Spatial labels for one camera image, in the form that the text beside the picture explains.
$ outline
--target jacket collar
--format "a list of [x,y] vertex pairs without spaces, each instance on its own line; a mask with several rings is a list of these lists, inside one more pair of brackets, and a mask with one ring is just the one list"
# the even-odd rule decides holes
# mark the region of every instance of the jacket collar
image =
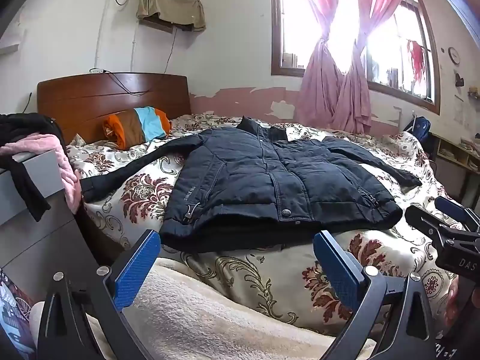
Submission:
[[276,140],[288,140],[286,130],[275,126],[272,126],[270,128],[262,127],[254,120],[245,116],[242,118],[237,128],[239,130],[243,130],[253,135],[256,135],[258,138],[268,139],[272,142]]

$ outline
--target nightstand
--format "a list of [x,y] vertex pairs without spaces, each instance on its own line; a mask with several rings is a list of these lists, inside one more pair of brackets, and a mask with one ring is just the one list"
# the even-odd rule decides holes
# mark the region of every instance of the nightstand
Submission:
[[0,169],[0,267],[34,302],[44,300],[54,273],[78,282],[98,267],[70,212],[54,151],[20,153],[38,190],[49,202],[37,223],[18,195],[10,172]]

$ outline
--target pink curtain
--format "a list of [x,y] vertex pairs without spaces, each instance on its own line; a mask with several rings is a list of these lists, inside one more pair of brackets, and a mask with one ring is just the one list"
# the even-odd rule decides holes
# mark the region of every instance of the pink curtain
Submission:
[[402,0],[358,0],[359,33],[352,64],[340,87],[332,128],[368,133],[371,127],[370,92],[361,54],[371,32],[393,15]]
[[308,1],[322,33],[305,69],[294,120],[306,126],[321,128],[332,123],[337,109],[339,83],[343,78],[326,46],[338,0]]

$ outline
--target blue backpack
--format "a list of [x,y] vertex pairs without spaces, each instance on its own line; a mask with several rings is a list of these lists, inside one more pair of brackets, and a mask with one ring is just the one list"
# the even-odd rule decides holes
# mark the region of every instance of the blue backpack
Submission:
[[417,138],[420,143],[423,143],[428,137],[430,126],[431,123],[426,117],[419,116],[412,120],[408,126],[405,127],[404,131],[408,131],[415,138]]

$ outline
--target wall clock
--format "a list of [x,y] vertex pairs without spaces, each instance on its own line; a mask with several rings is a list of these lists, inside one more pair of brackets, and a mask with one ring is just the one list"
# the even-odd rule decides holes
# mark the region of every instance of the wall clock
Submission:
[[448,48],[448,55],[454,64],[457,66],[460,64],[460,54],[453,47]]

